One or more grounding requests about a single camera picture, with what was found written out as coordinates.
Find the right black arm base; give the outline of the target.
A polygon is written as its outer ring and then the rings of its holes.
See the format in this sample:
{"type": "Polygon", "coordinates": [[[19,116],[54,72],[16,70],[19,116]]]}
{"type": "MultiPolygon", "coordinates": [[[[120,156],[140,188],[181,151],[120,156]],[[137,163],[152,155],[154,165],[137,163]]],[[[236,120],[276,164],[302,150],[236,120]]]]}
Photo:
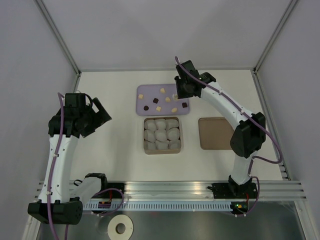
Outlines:
{"type": "Polygon", "coordinates": [[[231,183],[212,183],[207,189],[213,193],[214,199],[256,199],[258,188],[255,183],[232,185],[231,183]]]}

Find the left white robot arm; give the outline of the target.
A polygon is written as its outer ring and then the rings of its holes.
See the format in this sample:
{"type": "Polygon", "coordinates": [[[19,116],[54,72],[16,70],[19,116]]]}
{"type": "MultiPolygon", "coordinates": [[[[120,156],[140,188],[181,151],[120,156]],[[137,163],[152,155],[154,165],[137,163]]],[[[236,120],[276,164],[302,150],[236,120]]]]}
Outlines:
{"type": "Polygon", "coordinates": [[[98,98],[86,93],[66,93],[59,100],[60,109],[48,123],[49,157],[43,187],[27,212],[44,224],[77,225],[84,205],[94,195],[106,197],[109,185],[104,173],[88,173],[71,191],[73,155],[80,137],[93,134],[112,118],[98,98]]]}

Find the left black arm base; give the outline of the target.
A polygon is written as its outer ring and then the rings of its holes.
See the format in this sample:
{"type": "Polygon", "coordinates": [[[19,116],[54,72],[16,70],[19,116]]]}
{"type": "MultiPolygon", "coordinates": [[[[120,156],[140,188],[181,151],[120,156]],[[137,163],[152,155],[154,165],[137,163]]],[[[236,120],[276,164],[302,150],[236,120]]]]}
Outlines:
{"type": "Polygon", "coordinates": [[[120,208],[125,202],[125,184],[123,182],[111,182],[106,185],[106,189],[96,193],[92,199],[100,199],[99,209],[120,208]]]}

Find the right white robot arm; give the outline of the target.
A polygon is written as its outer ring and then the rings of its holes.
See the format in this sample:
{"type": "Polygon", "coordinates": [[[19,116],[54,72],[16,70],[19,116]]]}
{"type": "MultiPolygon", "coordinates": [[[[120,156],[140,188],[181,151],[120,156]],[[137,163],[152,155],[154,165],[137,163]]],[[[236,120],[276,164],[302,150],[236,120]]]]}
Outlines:
{"type": "Polygon", "coordinates": [[[237,103],[226,93],[216,78],[208,72],[202,74],[191,60],[176,63],[178,75],[174,78],[178,99],[198,97],[211,104],[231,125],[233,134],[230,147],[235,154],[234,165],[228,177],[228,192],[235,198],[249,191],[252,184],[252,160],[266,140],[263,129],[266,118],[237,103]]]}

